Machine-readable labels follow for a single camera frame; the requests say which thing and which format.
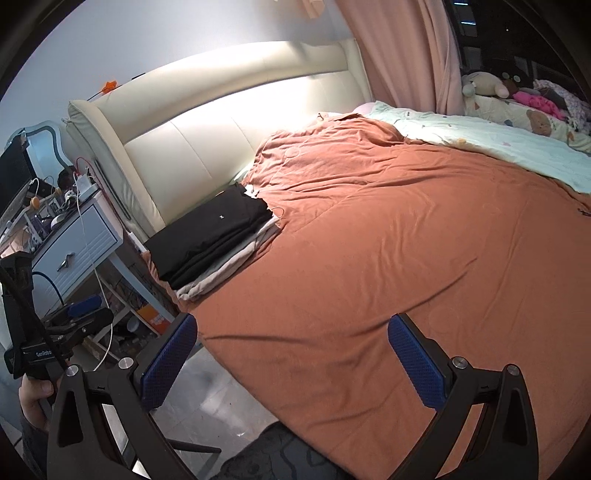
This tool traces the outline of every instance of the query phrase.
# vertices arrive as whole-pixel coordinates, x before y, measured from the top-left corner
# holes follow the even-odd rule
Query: white wall
[[[351,33],[334,0],[315,20],[301,0],[86,0],[43,41],[0,101],[0,145],[18,128],[67,116],[107,80],[125,83],[189,55],[236,44]]]

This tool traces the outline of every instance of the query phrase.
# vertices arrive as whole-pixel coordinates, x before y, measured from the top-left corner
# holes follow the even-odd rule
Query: upholstered headboard
[[[274,131],[372,100],[353,39],[253,43],[176,61],[94,102],[74,100],[66,130],[145,240],[224,188]]]

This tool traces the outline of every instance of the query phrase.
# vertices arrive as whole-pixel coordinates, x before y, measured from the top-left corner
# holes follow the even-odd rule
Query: orange duvet
[[[245,183],[282,233],[183,307],[264,406],[357,478],[386,479],[434,413],[388,344],[407,312],[450,356],[521,367],[553,472],[591,413],[589,196],[356,115],[277,133]]]

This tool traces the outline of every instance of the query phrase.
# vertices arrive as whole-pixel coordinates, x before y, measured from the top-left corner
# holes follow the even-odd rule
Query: desk
[[[164,318],[172,322],[174,315],[154,297],[134,273],[120,259],[117,250],[124,242],[125,231],[102,192],[98,192],[80,207],[82,218],[75,212],[64,221],[58,231],[35,253],[33,271],[44,273],[51,278],[66,300],[89,276],[94,275],[93,264],[99,266],[108,261],[121,273],[124,279]],[[33,276],[33,302],[40,317],[59,306],[59,298],[51,284],[39,275]],[[103,282],[115,296],[112,287]],[[150,330],[158,332],[136,311],[127,307],[115,318],[120,321],[128,312],[136,315]],[[93,337],[97,342],[109,332],[106,327]]]

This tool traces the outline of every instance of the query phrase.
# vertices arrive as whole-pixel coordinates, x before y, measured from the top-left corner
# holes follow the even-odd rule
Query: monitor
[[[18,214],[32,179],[26,137],[17,135],[0,156],[0,235]]]

